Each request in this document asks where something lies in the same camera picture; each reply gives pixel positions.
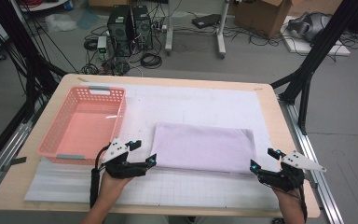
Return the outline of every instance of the plastic basket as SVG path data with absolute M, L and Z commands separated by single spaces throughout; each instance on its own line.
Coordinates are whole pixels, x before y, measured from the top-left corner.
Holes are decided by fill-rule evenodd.
M 126 110 L 122 88 L 74 86 L 39 146 L 56 163 L 93 164 L 121 129 Z

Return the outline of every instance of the electronic device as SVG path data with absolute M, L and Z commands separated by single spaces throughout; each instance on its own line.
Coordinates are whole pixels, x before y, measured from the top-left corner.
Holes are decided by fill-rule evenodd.
M 109 50 L 107 48 L 107 37 L 105 35 L 98 36 L 97 50 L 101 61 L 109 59 Z
M 114 5 L 107 22 L 113 52 L 117 57 L 131 56 L 134 38 L 131 9 L 128 5 Z
M 257 179 L 261 184 L 275 188 L 276 190 L 288 192 L 293 189 L 298 189 L 299 195 L 296 197 L 301 201 L 304 220 L 307 220 L 307 205 L 305 203 L 303 189 L 305 175 L 302 169 L 316 170 L 321 172 L 326 172 L 326 169 L 297 151 L 293 151 L 291 154 L 286 155 L 279 149 L 275 151 L 274 149 L 269 148 L 268 154 L 276 160 L 282 158 L 282 169 L 280 172 L 263 170 L 261 169 L 261 166 L 253 160 L 251 160 L 251 172 L 257 176 Z
M 313 44 L 329 23 L 330 18 L 320 12 L 305 12 L 301 17 L 290 20 L 288 31 L 296 31 L 306 41 Z
M 212 15 L 208 15 L 208 16 L 193 19 L 191 22 L 195 26 L 197 26 L 199 29 L 202 29 L 202 28 L 205 28 L 205 27 L 208 27 L 208 26 L 216 25 L 217 23 L 220 22 L 220 20 L 221 20 L 221 15 L 212 14 Z
M 151 20 L 147 6 L 133 7 L 132 16 L 135 27 L 135 39 L 138 44 L 138 49 L 152 49 L 153 38 Z

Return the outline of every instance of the hand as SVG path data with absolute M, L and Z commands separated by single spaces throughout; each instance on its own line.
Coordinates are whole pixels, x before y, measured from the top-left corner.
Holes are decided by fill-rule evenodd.
M 298 198 L 299 190 L 294 189 L 284 192 L 281 189 L 272 188 L 279 201 L 279 207 L 286 224 L 305 223 L 304 213 L 301 208 L 301 201 Z
M 105 203 L 106 205 L 110 205 L 109 207 L 112 207 L 117 201 L 124 187 L 131 180 L 132 178 L 116 179 L 111 177 L 107 172 L 104 172 L 97 202 L 100 201 L 100 203 Z
M 91 210 L 89 210 L 81 223 L 102 223 L 109 210 L 117 201 L 124 187 L 131 180 L 132 178 L 115 179 L 107 172 L 104 172 L 97 202 L 95 202 L 94 206 L 92 206 Z

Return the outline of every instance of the white stand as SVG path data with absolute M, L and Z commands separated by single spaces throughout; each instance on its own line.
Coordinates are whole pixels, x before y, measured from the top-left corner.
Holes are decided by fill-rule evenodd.
M 225 41 L 223 38 L 223 30 L 225 28 L 226 23 L 226 16 L 229 6 L 229 0 L 224 0 L 225 3 L 223 5 L 223 11 L 222 11 L 222 17 L 220 21 L 219 27 L 216 29 L 216 36 L 217 36 L 217 44 L 219 47 L 219 55 L 222 59 L 226 56 L 226 47 L 225 47 Z M 167 36 L 165 40 L 165 51 L 167 52 L 167 55 L 170 55 L 172 50 L 172 40 L 173 40 L 173 25 L 172 25 L 172 14 L 174 9 L 172 8 L 171 1 L 168 1 L 168 24 L 167 24 Z
M 59 0 L 58 2 L 51 2 L 51 3 L 48 3 L 48 2 L 44 2 L 42 3 L 40 6 L 37 6 L 37 7 L 30 7 L 29 8 L 29 11 L 40 11 L 40 10 L 45 10 L 45 9 L 49 9 L 49 8 L 52 8 L 52 7 L 57 7 L 59 5 L 63 5 L 65 4 L 66 2 L 69 2 L 71 0 Z M 23 12 L 27 12 L 28 9 L 25 8 L 25 7 L 22 7 L 21 4 L 19 4 L 21 10 Z

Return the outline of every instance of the black cable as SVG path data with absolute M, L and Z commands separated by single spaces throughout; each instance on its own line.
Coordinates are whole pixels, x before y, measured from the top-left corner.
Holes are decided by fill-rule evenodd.
M 130 71 L 131 67 L 126 61 L 119 61 L 117 63 L 114 63 L 114 70 L 117 71 L 117 74 L 119 76 L 123 76 L 124 74 L 127 74 Z
M 156 50 L 156 53 L 159 55 L 159 53 L 160 53 L 161 50 L 162 50 L 162 44 L 161 44 L 161 41 L 159 41 L 158 38 L 155 37 L 155 40 L 158 42 L 158 45 L 159 45 L 159 49 Z
M 100 71 L 98 70 L 97 66 L 93 63 L 91 63 L 92 59 L 94 58 L 95 54 L 98 51 L 95 50 L 95 52 L 92 54 L 92 57 L 90 58 L 89 51 L 87 51 L 86 54 L 86 65 L 84 65 L 81 68 L 81 72 L 85 75 L 98 75 Z
M 27 6 L 24 6 L 24 8 L 26 9 L 26 11 L 27 11 L 28 14 L 31 14 L 31 11 L 30 11 L 30 9 L 29 9 Z M 39 23 L 39 21 L 35 20 L 33 17 L 31 17 L 31 19 L 32 19 L 32 21 L 33 21 L 33 24 L 34 24 L 34 26 L 35 26 L 35 29 L 36 29 L 37 34 L 40 36 L 39 30 L 42 30 L 43 33 L 44 33 L 44 35 L 46 35 L 46 36 L 48 37 L 48 39 L 51 41 L 51 43 L 54 45 L 54 47 L 60 52 L 60 54 L 62 55 L 62 57 L 72 66 L 72 68 L 75 70 L 75 72 L 78 73 L 77 70 L 75 69 L 75 67 L 72 65 L 72 63 L 69 61 L 69 59 L 66 57 L 66 55 L 65 55 L 65 54 L 62 52 L 62 50 L 57 46 L 57 44 L 56 44 L 56 43 L 54 42 L 54 40 L 50 37 L 50 35 L 48 34 L 48 32 L 46 32 L 45 28 L 43 28 L 43 26 Z M 47 53 L 47 51 L 46 51 L 46 47 L 45 47 L 44 41 L 42 40 L 41 37 L 39 37 L 39 39 L 40 39 L 41 45 L 43 46 L 43 49 L 45 50 L 45 53 L 46 53 L 47 58 L 48 58 L 48 61 L 49 61 L 49 57 L 48 57 L 48 53 Z
M 358 34 L 346 31 L 339 40 L 347 48 L 358 49 Z
M 20 3 L 21 3 L 22 8 L 25 8 L 26 12 L 29 13 L 29 15 L 30 15 L 30 17 L 31 17 L 31 19 L 32 19 L 32 22 L 33 22 L 33 24 L 34 24 L 34 27 L 36 28 L 36 31 L 37 31 L 37 34 L 38 34 L 39 39 L 40 39 L 40 41 L 41 41 L 41 44 L 43 45 L 43 49 L 44 49 L 46 55 L 45 55 L 44 51 L 42 50 L 42 48 L 40 47 L 39 42 L 36 40 L 36 37 L 35 37 L 33 34 L 31 34 L 31 37 L 34 38 L 34 42 L 35 42 L 36 45 L 38 46 L 39 52 L 42 53 L 42 55 L 43 55 L 44 58 L 46 58 L 46 56 L 47 56 L 47 59 L 48 59 L 48 61 L 50 62 L 50 59 L 49 59 L 49 57 L 48 57 L 48 53 L 47 53 L 47 51 L 46 51 L 45 45 L 44 45 L 43 40 L 41 39 L 41 36 L 40 36 L 40 34 L 39 34 L 39 29 L 37 29 L 37 27 L 36 27 L 36 25 L 35 25 L 35 22 L 34 22 L 34 19 L 32 18 L 32 14 L 30 13 L 31 11 L 30 11 L 29 6 L 28 6 L 27 4 L 25 4 L 25 2 L 23 2 L 23 1 L 20 1 Z M 26 23 L 28 29 L 31 31 L 31 27 L 30 27 L 29 23 L 28 23 L 27 21 L 26 21 L 25 23 Z
M 156 69 L 162 65 L 161 57 L 157 54 L 146 53 L 141 58 L 141 66 L 148 69 Z
M 83 47 L 89 51 L 95 51 L 98 47 L 98 39 L 92 38 L 84 42 Z
M 21 79 L 21 75 L 23 75 L 24 77 L 25 77 L 25 75 L 24 75 L 24 72 L 22 70 L 22 67 L 19 64 L 17 64 L 17 61 L 16 61 L 16 59 L 17 60 L 20 59 L 20 56 L 14 54 L 14 50 L 12 48 L 10 48 L 9 45 L 6 44 L 5 39 L 1 35 L 0 35 L 0 44 L 7 51 L 8 56 L 10 57 L 12 62 L 14 63 L 14 66 L 16 67 L 17 74 L 19 76 L 19 80 L 20 80 L 22 90 L 24 91 L 24 93 L 26 93 L 24 84 L 23 84 L 22 79 Z
M 103 29 L 103 28 L 104 28 L 104 30 L 103 30 L 102 32 L 100 32 L 99 34 L 96 34 L 96 33 L 95 33 L 95 31 L 100 30 L 100 29 Z M 103 25 L 103 26 L 100 26 L 100 27 L 98 27 L 98 28 L 93 29 L 93 30 L 91 31 L 91 34 L 92 34 L 92 35 L 101 36 L 101 35 L 103 35 L 103 33 L 105 33 L 106 31 L 108 31 L 108 29 L 106 28 L 106 25 Z
M 162 14 L 164 15 L 163 19 L 165 19 L 166 15 L 165 15 L 164 9 L 162 8 L 161 3 L 159 3 L 158 6 L 161 9 Z
M 98 152 L 97 157 L 95 158 L 95 169 L 98 169 L 98 163 L 99 163 L 99 161 L 100 161 L 100 157 L 101 157 L 101 155 L 103 154 L 103 152 L 106 151 L 106 150 L 109 148 L 109 146 L 110 146 L 110 143 L 109 143 L 107 146 L 103 147 L 103 148 Z
M 159 4 L 159 3 L 157 3 L 157 6 L 154 7 L 150 12 L 147 13 L 147 15 L 150 17 L 150 14 L 151 14 L 153 11 L 155 11 L 154 14 L 153 14 L 153 17 L 152 17 L 152 21 L 156 18 L 156 14 L 157 14 L 157 12 L 158 12 L 158 4 Z
M 295 42 L 295 39 L 302 39 L 302 38 L 299 38 L 299 37 L 295 37 L 295 36 L 291 36 L 291 35 L 281 35 L 281 34 L 278 34 L 278 35 L 275 35 L 273 36 L 272 38 L 266 38 L 263 36 L 263 34 L 265 33 L 264 31 L 257 31 L 255 29 L 249 29 L 249 30 L 246 30 L 246 29 L 243 29 L 243 28 L 240 28 L 238 30 L 235 30 L 235 28 L 228 28 L 226 30 L 229 30 L 230 32 L 235 32 L 235 34 L 233 35 L 230 35 L 229 37 L 232 37 L 231 40 L 233 40 L 235 37 L 238 36 L 238 34 L 246 34 L 248 35 L 248 42 L 253 44 L 253 45 L 256 45 L 256 46 L 267 46 L 267 45 L 270 45 L 272 47 L 278 47 L 279 46 L 279 43 L 280 42 L 283 42 L 284 40 L 286 41 L 292 41 L 293 42 L 293 46 L 294 46 L 294 50 L 295 50 L 295 53 L 299 56 L 307 56 L 308 54 L 306 53 L 300 53 L 298 52 L 297 48 L 296 48 L 296 42 Z M 263 40 L 264 42 L 263 43 L 258 43 L 256 42 L 256 40 Z M 338 56 L 337 55 L 337 52 L 339 50 L 341 46 L 338 46 L 337 50 L 335 51 L 335 53 L 333 55 L 327 55 L 329 58 L 331 58 L 334 62 L 337 61 L 336 57 Z
M 179 8 L 179 6 L 182 4 L 182 0 L 180 0 L 179 4 L 176 6 L 176 8 L 173 10 L 173 12 L 171 13 L 170 17 L 173 15 L 173 13 L 176 11 L 176 9 Z
M 303 189 L 304 185 L 301 184 L 297 188 L 297 180 L 292 172 L 287 172 L 286 176 L 289 178 L 289 181 L 291 182 L 292 186 L 295 187 L 294 190 L 298 189 L 298 191 L 299 191 L 298 199 L 300 200 L 301 210 L 303 211 L 304 222 L 307 222 L 308 211 L 307 211 L 307 205 L 305 203 L 305 195 L 304 195 L 304 189 Z

